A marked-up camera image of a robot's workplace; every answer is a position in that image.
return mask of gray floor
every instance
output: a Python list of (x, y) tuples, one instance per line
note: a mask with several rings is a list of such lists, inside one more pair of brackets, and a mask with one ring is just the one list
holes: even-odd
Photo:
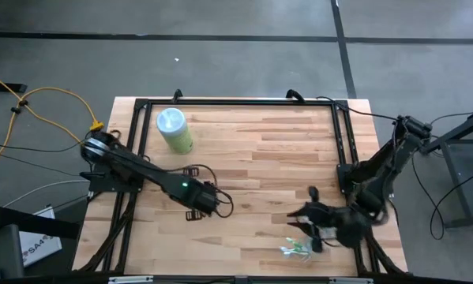
[[(346, 36), (473, 37), (473, 1), (339, 0)], [(329, 0), (0, 0), (0, 29), (198, 35), (335, 36)], [(358, 98), (373, 112), (410, 114), (431, 121), (473, 110), (473, 46), (347, 46)], [(293, 88), (306, 97), (346, 98), (337, 43), (154, 42), (0, 39), (0, 78), (29, 89), (68, 88), (86, 98), (107, 121), (118, 95), (282, 97)], [(90, 117), (75, 99), (54, 92), (31, 97), (33, 108), (83, 136)], [(0, 142), (12, 95), (0, 93)], [(434, 125), (441, 135), (464, 118)], [(389, 121), (375, 120), (383, 144)], [(65, 133), (21, 114), (11, 145), (64, 148)], [(76, 174), (87, 170), (77, 151), (6, 154)], [(416, 156), (419, 175), (433, 198), (452, 187), (445, 163)], [(0, 159), (0, 204), (46, 183), (77, 179)], [(86, 185), (59, 186), (17, 203), (23, 211), (81, 196)], [(473, 281), (473, 227), (449, 230), (435, 241), (429, 233), (432, 206), (411, 167), (395, 183), (396, 206), (407, 263), (417, 275)], [(441, 207), (446, 219), (460, 217), (456, 196)]]

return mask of black metal frame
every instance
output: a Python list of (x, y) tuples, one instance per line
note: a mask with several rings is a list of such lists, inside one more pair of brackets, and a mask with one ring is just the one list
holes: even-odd
[[(221, 283), (232, 281), (234, 284), (252, 284), (252, 283), (326, 283), (326, 284), (473, 284), (473, 282), (464, 282), (458, 280), (448, 280), (439, 278), (418, 277), (409, 274), (405, 275), (387, 275), (382, 273), (366, 272), (359, 278), (345, 277), (314, 277), (314, 276), (250, 276), (250, 275), (126, 275), (134, 277), (135, 283)], [(56, 284), (107, 284), (116, 282), (113, 278), (122, 277), (121, 273), (114, 271), (103, 272), (79, 272), (67, 275), (53, 276), (32, 276), (27, 278), (15, 278), (0, 280), (0, 284), (37, 284), (37, 283), (56, 283)]]
[[(340, 159), (340, 164), (346, 164), (347, 158), (345, 156), (344, 145), (343, 145), (343, 137), (341, 135), (341, 128), (340, 128), (340, 120), (338, 114), (340, 111), (343, 114), (343, 119), (345, 121), (345, 127), (347, 130), (347, 139), (348, 139), (348, 147), (351, 153), (351, 160), (352, 162), (357, 162), (359, 160), (357, 154), (357, 148), (355, 146), (355, 138), (354, 133), (351, 125), (351, 119), (349, 111), (346, 108), (340, 109), (338, 106), (345, 106), (347, 107), (347, 100), (337, 100), (335, 102), (328, 101), (328, 100), (304, 100), (303, 97), (300, 96), (297, 92), (290, 90), (287, 95), (286, 99), (184, 99), (182, 92), (177, 90), (173, 99), (136, 99), (133, 109), (133, 116), (130, 124), (130, 134), (127, 140), (127, 147), (132, 149), (134, 144), (134, 139), (136, 136), (136, 129), (138, 124), (138, 116), (140, 112), (145, 109), (145, 118), (143, 121), (143, 128), (141, 131), (141, 138), (139, 141), (139, 148), (138, 148), (138, 155), (145, 154), (145, 145), (147, 142), (147, 135), (148, 135), (148, 127), (150, 123), (150, 118), (152, 115), (152, 108), (154, 105), (224, 105), (224, 106), (305, 106), (305, 107), (329, 107), (332, 114), (332, 123), (335, 133), (336, 139), (336, 147), (338, 151), (338, 157)], [(124, 229), (124, 236), (122, 239), (122, 244), (120, 248), (120, 254), (118, 258), (118, 263), (114, 269), (114, 271), (123, 273), (125, 265), (126, 265), (126, 257), (129, 248), (130, 242), (130, 231), (133, 222), (133, 212), (134, 208), (136, 207), (137, 202), (137, 194), (139, 193), (130, 193), (130, 199), (127, 204), (127, 207), (130, 206), (131, 214), (129, 216), (130, 220), (127, 222), (126, 227)], [(116, 226), (116, 224), (120, 221), (120, 214), (122, 203), (124, 200), (125, 193), (119, 192), (117, 193), (117, 198), (115, 199), (114, 204), (114, 211), (111, 219), (111, 228), (110, 232), (112, 232)], [(367, 272), (365, 264), (363, 263), (362, 258), (362, 251), (360, 246), (354, 249), (355, 253), (355, 265), (357, 268), (358, 275), (361, 275)], [(371, 264), (371, 271), (379, 272), (379, 265), (377, 258), (374, 252), (369, 248), (370, 253), (370, 264)], [(103, 271), (110, 271), (111, 270), (111, 257), (113, 254), (113, 245), (110, 249), (106, 252), (103, 261)]]
[[(5, 83), (14, 92), (24, 93), (28, 89), (26, 84)], [(0, 92), (9, 92), (7, 88), (0, 84)]]
[[(458, 185), (461, 183), (461, 181), (459, 180), (457, 172), (455, 171), (452, 157), (450, 155), (451, 153), (449, 150), (449, 144), (473, 143), (473, 140), (461, 140), (471, 133), (473, 133), (473, 117), (467, 119), (463, 124), (450, 130), (446, 134), (438, 137), (436, 140), (420, 149), (421, 153), (424, 155), (427, 155), (438, 149), (442, 150), (443, 156), (445, 157), (445, 162), (450, 171), (450, 176), (455, 185)], [(465, 192), (462, 186), (456, 189), (456, 191), (466, 217), (446, 222), (445, 228), (473, 225), (473, 192)]]
[[(473, 144), (473, 140), (448, 140), (441, 143), (441, 151), (447, 163), (447, 167), (450, 171), (450, 177), (454, 185), (460, 184), (463, 180), (459, 179), (459, 175), (454, 167), (452, 159), (452, 153), (450, 151), (450, 145), (454, 144)], [(457, 191), (461, 207), (463, 208), (466, 217), (461, 219), (455, 219), (449, 222), (445, 222), (445, 228), (456, 228), (460, 226), (472, 226), (473, 225), (473, 191), (467, 191), (463, 186), (460, 186)]]

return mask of cable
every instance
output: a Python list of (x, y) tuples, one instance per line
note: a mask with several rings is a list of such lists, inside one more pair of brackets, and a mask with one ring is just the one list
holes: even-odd
[[(424, 185), (422, 184), (422, 182), (420, 181), (420, 178), (419, 178), (419, 175), (417, 174), (417, 170), (415, 169), (415, 161), (414, 161), (414, 156), (411, 157), (411, 165), (412, 165), (412, 168), (413, 168), (413, 171), (414, 171), (414, 174), (415, 174), (415, 177), (417, 178), (417, 181), (419, 182), (420, 184), (420, 187), (422, 188), (422, 190), (424, 191), (424, 193), (427, 195), (427, 197), (429, 198), (429, 200), (431, 201), (431, 203), (433, 204), (434, 206), (434, 210), (433, 210), (433, 214), (431, 215), (431, 219), (430, 219), (430, 224), (429, 224), (429, 229), (430, 229), (430, 234), (431, 234), (431, 237), (433, 237), (435, 240), (439, 241), (443, 238), (443, 236), (445, 235), (445, 222), (443, 221), (443, 216), (441, 215), (441, 212), (440, 212), (440, 209), (439, 209), (439, 206), (441, 204), (441, 202), (443, 202), (443, 200), (445, 200), (445, 198), (447, 198), (447, 196), (450, 195), (450, 193), (452, 193), (455, 189), (457, 189), (458, 187), (460, 187), (461, 185), (464, 185), (465, 183), (467, 183), (468, 181), (470, 181), (471, 179), (473, 179), (473, 175), (471, 177), (469, 177), (468, 179), (466, 179), (465, 181), (459, 183), (458, 185), (454, 186), (453, 188), (451, 188), (441, 199), (440, 201), (438, 201), (438, 203), (434, 203), (433, 201), (433, 198), (431, 197), (431, 195), (427, 192), (426, 188), (424, 187)], [(434, 234), (433, 234), (433, 220), (434, 220), (434, 215), (438, 213), (438, 216), (440, 217), (440, 221), (441, 221), (441, 235), (440, 237), (436, 237)]]
[[(414, 156), (411, 157), (411, 167), (413, 169), (413, 172), (415, 174), (415, 177), (417, 178), (417, 181), (419, 182), (419, 185), (420, 187), (422, 188), (422, 190), (424, 191), (424, 193), (427, 195), (427, 198), (429, 198), (429, 200), (431, 201), (432, 205), (434, 206), (434, 209), (436, 210), (437, 209), (437, 205), (434, 203), (434, 200), (433, 200), (433, 197), (431, 197), (431, 195), (427, 192), (426, 190), (426, 187), (424, 186), (424, 184), (420, 181), (420, 178), (419, 178), (419, 174), (417, 174), (417, 169), (415, 168), (415, 159), (414, 159)], [(443, 222), (443, 216), (441, 215), (440, 211), (438, 211), (438, 216), (440, 217), (440, 221), (441, 221), (441, 235), (440, 237), (436, 237), (434, 234), (433, 234), (433, 217), (434, 217), (434, 213), (433, 213), (433, 216), (431, 216), (431, 221), (430, 221), (430, 226), (429, 226), (429, 231), (430, 231), (430, 234), (431, 234), (431, 237), (433, 237), (433, 239), (439, 241), (443, 238), (443, 235), (445, 234), (445, 227), (444, 227), (444, 222)]]
[[(85, 199), (88, 198), (88, 197), (87, 197), (87, 194), (84, 194), (83, 196), (79, 196), (79, 197), (77, 197), (77, 198), (73, 198), (72, 200), (68, 200), (68, 201), (66, 201), (66, 202), (64, 202), (64, 203), (62, 203), (62, 204), (59, 204), (59, 205), (57, 205), (57, 206), (54, 206), (54, 207), (52, 207), (52, 210), (55, 210), (55, 209), (60, 208), (60, 207), (62, 207), (62, 206), (64, 206), (64, 205), (66, 205), (66, 204), (70, 204), (70, 203), (72, 203), (72, 202), (75, 202), (75, 201), (78, 201), (78, 200), (81, 200), (81, 199), (84, 199), (84, 198), (85, 198)], [(34, 217), (34, 216), (37, 216), (37, 214), (32, 214), (32, 216), (28, 216), (28, 217), (24, 217), (23, 219), (19, 219), (19, 220), (15, 221), (15, 223), (23, 222), (23, 221), (25, 221), (25, 220), (28, 220), (28, 219)]]
[(66, 173), (65, 171), (62, 171), (62, 170), (52, 169), (52, 168), (47, 167), (47, 166), (41, 166), (41, 165), (38, 165), (38, 164), (35, 164), (35, 163), (27, 162), (27, 161), (24, 161), (24, 160), (21, 160), (21, 159), (17, 159), (17, 158), (14, 158), (14, 157), (10, 157), (10, 156), (7, 156), (7, 155), (0, 154), (0, 156), (3, 157), (3, 158), (12, 159), (12, 160), (15, 160), (15, 161), (17, 161), (17, 162), (21, 162), (21, 163), (28, 164), (29, 166), (37, 166), (37, 167), (42, 168), (42, 169), (45, 169), (45, 170), (52, 170), (52, 171), (54, 171), (54, 172), (58, 172), (58, 173), (60, 173), (60, 174), (66, 174), (66, 175), (69, 175), (69, 176), (71, 176), (71, 177), (79, 177), (78, 174)]
[(443, 119), (443, 118), (451, 118), (451, 117), (455, 117), (455, 116), (469, 115), (469, 114), (473, 114), (473, 111), (472, 111), (472, 112), (468, 112), (468, 113), (462, 113), (462, 114), (447, 114), (447, 115), (443, 115), (443, 116), (440, 116), (439, 118), (435, 118), (430, 124), (433, 125), (434, 122), (439, 121), (440, 119)]
[(42, 149), (35, 149), (35, 148), (6, 146), (6, 145), (1, 145), (1, 144), (0, 144), (0, 147), (9, 148), (9, 149), (17, 149), (17, 150), (26, 150), (26, 151), (38, 151), (38, 152), (43, 152), (43, 153), (59, 153), (59, 152), (63, 152), (63, 151), (68, 151), (69, 149), (73, 149), (77, 145), (82, 144), (82, 143), (84, 143), (84, 140), (82, 140), (80, 142), (77, 142), (73, 146), (69, 146), (68, 148), (64, 148), (64, 149), (61, 149), (61, 150), (42, 150)]
[(231, 210), (226, 215), (221, 215), (220, 212), (217, 209), (215, 209), (215, 214), (217, 214), (220, 218), (227, 218), (227, 217), (229, 217), (233, 214), (233, 210), (235, 209), (235, 204), (233, 203), (233, 198), (229, 194), (227, 194), (226, 192), (224, 192), (220, 189), (216, 189), (216, 191), (218, 193), (224, 195), (229, 200), (229, 202), (223, 202), (222, 200), (219, 200), (218, 198), (217, 198), (217, 200), (222, 204), (230, 204), (231, 205)]
[(51, 187), (51, 186), (54, 186), (54, 185), (64, 185), (64, 184), (78, 183), (78, 182), (90, 182), (90, 181), (87, 181), (87, 180), (59, 181), (59, 182), (54, 182), (54, 183), (51, 183), (51, 184), (48, 184), (48, 185), (43, 185), (43, 186), (40, 186), (39, 188), (33, 189), (33, 190), (31, 190), (30, 192), (25, 193), (23, 196), (20, 196), (20, 197), (18, 197), (18, 198), (16, 198), (16, 199), (10, 201), (9, 203), (3, 205), (3, 207), (8, 207), (9, 205), (14, 204), (14, 203), (16, 203), (16, 202), (19, 201), (19, 200), (22, 200), (22, 199), (24, 199), (26, 196), (29, 196), (29, 195), (33, 194), (34, 192), (37, 192), (37, 191), (39, 191), (39, 190), (41, 190), (41, 189), (47, 189), (47, 188), (49, 188), (49, 187)]
[[(438, 138), (439, 138), (439, 137), (438, 137), (438, 136), (436, 136), (436, 135), (431, 135), (431, 137), (433, 137), (433, 138), (436, 138), (436, 139), (438, 139)], [(436, 151), (432, 151), (432, 152), (431, 152), (431, 154), (433, 154), (433, 155), (437, 156), (438, 158), (443, 158), (443, 154), (441, 154), (441, 153), (437, 153)]]
[(321, 240), (327, 245), (327, 246), (330, 246), (332, 248), (341, 248), (341, 245), (333, 245), (329, 242), (327, 242), (325, 239), (321, 238)]
[(98, 122), (98, 120), (96, 119), (96, 116), (94, 115), (94, 112), (92, 111), (92, 108), (88, 105), (88, 103), (81, 96), (79, 96), (79, 95), (77, 95), (73, 92), (70, 92), (68, 90), (64, 90), (64, 89), (56, 88), (56, 87), (41, 87), (41, 88), (34, 89), (30, 92), (27, 92), (24, 96), (22, 96), (21, 99), (26, 99), (30, 95), (32, 95), (36, 92), (40, 92), (40, 91), (57, 91), (57, 92), (63, 92), (65, 94), (74, 96), (75, 98), (79, 99), (85, 105), (85, 107), (87, 107), (88, 112), (91, 114), (92, 121), (93, 122)]
[(400, 226), (400, 218), (398, 217), (398, 214), (397, 214), (396, 205), (394, 205), (394, 202), (392, 202), (391, 199), (389, 199), (389, 203), (391, 204), (392, 209), (394, 209), (394, 215), (396, 216), (396, 224), (397, 226)]
[[(59, 91), (59, 92), (64, 92), (66, 94), (69, 94), (69, 95), (72, 95), (76, 98), (78, 98), (88, 109), (89, 113), (91, 114), (92, 116), (92, 126), (91, 126), (91, 130), (97, 130), (97, 129), (101, 129), (103, 128), (103, 123), (102, 122), (98, 122), (95, 115), (94, 115), (94, 112), (92, 111), (91, 107), (88, 105), (87, 102), (85, 102), (79, 95), (75, 94), (75, 93), (72, 93), (70, 91), (67, 91), (67, 90), (63, 90), (61, 88), (52, 88), (52, 87), (44, 87), (44, 88), (37, 88), (35, 90), (32, 90), (28, 93), (26, 93), (25, 95), (23, 95), (22, 97), (20, 97), (19, 95), (17, 95), (12, 89), (10, 89), (6, 84), (4, 84), (1, 80), (0, 80), (0, 84), (6, 88), (10, 93), (12, 93), (13, 95), (15, 95), (15, 97), (17, 97), (18, 99), (18, 103), (16, 105), (16, 108), (20, 108), (21, 105), (20, 105), (20, 102), (23, 102), (24, 99), (26, 99), (28, 96), (32, 95), (33, 93), (35, 92), (39, 92), (39, 91), (43, 91), (43, 90), (53, 90), (53, 91)], [(35, 118), (38, 118), (39, 120), (41, 121), (44, 121), (46, 123), (49, 123), (51, 125), (54, 125), (62, 130), (64, 130), (66, 133), (68, 133), (72, 138), (74, 138), (77, 142), (81, 142), (72, 132), (70, 132), (66, 127), (62, 126), (62, 125), (59, 125), (57, 122), (54, 122), (54, 121), (51, 121), (51, 120), (48, 120), (46, 118), (43, 118), (41, 116), (39, 116), (37, 113), (35, 113), (31, 107), (29, 107), (27, 104), (26, 105), (23, 105), (23, 107), (25, 107), (27, 110), (29, 110), (29, 112), (35, 117)], [(12, 132), (12, 129), (13, 129), (13, 125), (15, 123), (15, 118), (16, 118), (17, 114), (16, 113), (13, 113), (12, 114), (12, 117), (11, 119), (9, 120), (9, 125), (8, 125), (8, 132), (6, 134), (6, 138), (5, 138), (5, 142), (3, 143), (3, 145), (7, 145), (8, 144), (8, 141), (9, 141), (9, 137), (11, 135), (11, 132)], [(4, 147), (1, 147), (0, 149), (0, 154), (4, 151)]]
[(439, 206), (441, 204), (441, 202), (443, 202), (443, 200), (445, 200), (445, 198), (447, 198), (447, 196), (449, 196), (450, 193), (452, 193), (454, 191), (454, 189), (457, 189), (458, 187), (460, 187), (461, 185), (467, 183), (468, 181), (470, 181), (471, 179), (473, 179), (473, 175), (471, 177), (469, 177), (467, 180), (459, 183), (458, 185), (454, 186), (452, 189), (450, 189), (441, 199), (440, 201), (438, 201), (438, 203), (436, 204), (436, 206), (434, 207), (434, 211), (433, 211), (433, 214), (431, 215), (431, 220), (430, 220), (430, 227), (433, 225), (433, 217), (434, 217), (434, 214), (436, 212), (438, 212), (438, 214), (440, 214), (440, 209), (439, 209)]
[(350, 107), (341, 105), (341, 104), (339, 104), (337, 101), (335, 101), (334, 99), (328, 98), (328, 97), (323, 96), (323, 95), (319, 95), (319, 96), (316, 97), (315, 99), (327, 99), (327, 100), (329, 100), (329, 101), (335, 103), (340, 109), (345, 110), (345, 111), (347, 111), (347, 109), (348, 109), (348, 110), (351, 110), (351, 111), (355, 112), (356, 114), (369, 115), (369, 116), (374, 116), (374, 117), (376, 117), (376, 118), (386, 118), (386, 119), (390, 119), (390, 120), (393, 120), (393, 121), (396, 121), (396, 120), (397, 120), (397, 118), (391, 118), (391, 117), (389, 117), (389, 116), (387, 116), (387, 115), (363, 113), (362, 111), (358, 111), (358, 110), (351, 109)]

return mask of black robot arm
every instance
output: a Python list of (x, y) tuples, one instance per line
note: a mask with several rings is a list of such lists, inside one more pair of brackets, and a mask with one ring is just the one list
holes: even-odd
[(211, 215), (219, 204), (214, 185), (163, 170), (132, 153), (111, 134), (94, 133), (84, 143), (82, 155), (93, 163), (110, 167), (116, 182), (132, 184), (147, 179), (160, 186), (172, 200), (206, 215)]
[(391, 139), (371, 159), (338, 166), (341, 192), (375, 225), (386, 222), (385, 203), (397, 175), (430, 138), (431, 126), (410, 116), (399, 116), (394, 126)]
[[(312, 237), (312, 248), (316, 252), (322, 251), (323, 241), (318, 227), (336, 228), (336, 239), (340, 244), (350, 248), (358, 246), (371, 225), (387, 222), (385, 204), (393, 194), (392, 183), (413, 154), (430, 138), (430, 131), (430, 125), (409, 116), (399, 116), (394, 122), (391, 139), (371, 159), (337, 167), (340, 191), (347, 197), (346, 207), (321, 203), (318, 190), (310, 186), (311, 202), (287, 215), (295, 218), (295, 222), (288, 224)], [(369, 245), (385, 258), (374, 238), (370, 240)]]

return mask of wooden tabletop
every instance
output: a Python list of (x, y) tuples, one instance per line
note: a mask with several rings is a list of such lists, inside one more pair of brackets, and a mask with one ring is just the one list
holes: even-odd
[[(117, 97), (108, 131), (122, 133), (126, 144), (134, 97)], [(365, 99), (349, 106), (370, 112)], [(176, 106), (185, 114), (193, 137), (187, 155), (172, 154), (156, 128), (164, 108), (154, 106), (145, 154), (164, 169), (201, 163), (214, 169), (219, 187), (235, 202), (228, 219), (216, 215), (197, 222), (185, 220), (186, 209), (171, 201), (158, 186), (145, 182), (138, 196), (126, 263), (127, 274), (150, 275), (356, 275), (354, 253), (349, 248), (325, 248), (311, 260), (285, 259), (280, 246), (285, 237), (299, 240), (304, 234), (285, 224), (285, 215), (309, 199), (307, 186), (315, 185), (321, 202), (344, 206), (336, 178), (339, 163), (331, 110), (321, 106)], [(137, 139), (141, 135), (138, 124)], [(340, 114), (344, 145), (347, 145)], [(373, 119), (351, 112), (359, 159), (378, 150)], [(202, 180), (209, 172), (201, 169)], [(103, 193), (87, 210), (73, 269), (83, 266), (108, 234), (114, 193)], [(374, 235), (398, 267), (407, 270), (396, 219), (374, 227)], [(120, 248), (117, 240), (114, 262)], [(367, 251), (363, 244), (365, 263)]]

